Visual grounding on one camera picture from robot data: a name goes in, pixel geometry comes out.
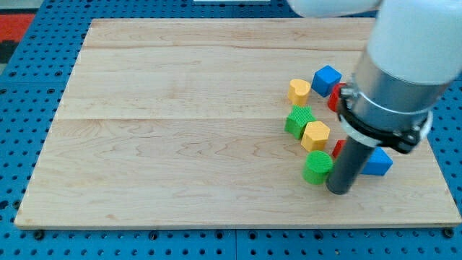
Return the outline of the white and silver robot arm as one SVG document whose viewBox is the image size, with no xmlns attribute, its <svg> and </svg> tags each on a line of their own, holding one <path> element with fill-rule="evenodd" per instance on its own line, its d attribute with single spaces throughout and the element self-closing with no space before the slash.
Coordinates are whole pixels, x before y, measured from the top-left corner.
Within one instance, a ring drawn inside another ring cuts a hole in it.
<svg viewBox="0 0 462 260">
<path fill-rule="evenodd" d="M 377 9 L 338 117 L 347 144 L 411 151 L 429 133 L 432 107 L 461 73 L 461 2 L 456 0 L 290 1 L 301 17 Z"/>
</svg>

